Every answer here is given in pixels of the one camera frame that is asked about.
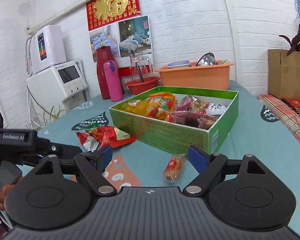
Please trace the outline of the person left hand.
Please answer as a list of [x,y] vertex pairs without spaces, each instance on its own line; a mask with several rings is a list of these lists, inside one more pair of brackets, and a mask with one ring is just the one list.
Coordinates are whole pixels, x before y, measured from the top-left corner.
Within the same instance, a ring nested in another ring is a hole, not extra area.
[[17,181],[13,184],[5,185],[0,192],[0,211],[5,211],[4,201],[9,192],[23,179],[23,176],[20,176]]

